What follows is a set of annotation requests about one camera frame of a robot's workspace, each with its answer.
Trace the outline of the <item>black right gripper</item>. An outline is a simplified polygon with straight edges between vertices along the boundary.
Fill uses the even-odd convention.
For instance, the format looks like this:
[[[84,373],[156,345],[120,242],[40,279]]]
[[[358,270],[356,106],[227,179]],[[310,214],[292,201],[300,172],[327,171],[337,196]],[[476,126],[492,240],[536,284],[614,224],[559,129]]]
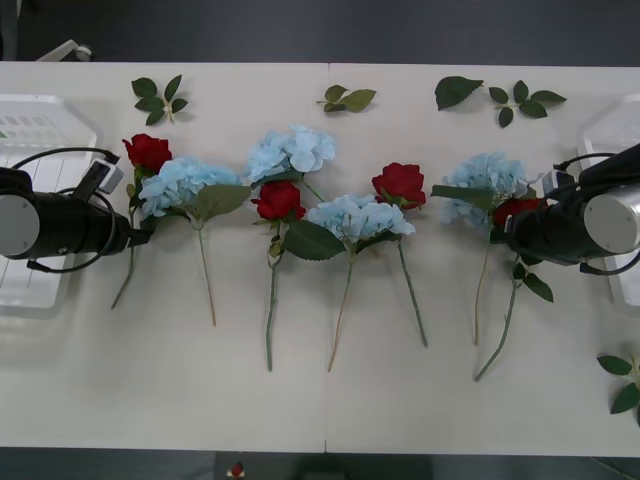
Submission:
[[[547,204],[500,204],[493,212],[492,243],[504,244],[513,252],[546,258],[541,221]]]

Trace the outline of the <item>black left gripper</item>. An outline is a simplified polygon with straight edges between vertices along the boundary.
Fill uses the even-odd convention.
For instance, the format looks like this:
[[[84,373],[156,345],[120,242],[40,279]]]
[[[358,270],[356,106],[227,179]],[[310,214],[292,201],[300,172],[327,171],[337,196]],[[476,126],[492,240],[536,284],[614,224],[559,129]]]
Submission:
[[[115,255],[131,246],[145,245],[151,232],[133,229],[128,217],[108,209],[103,211],[102,219],[102,255]]]

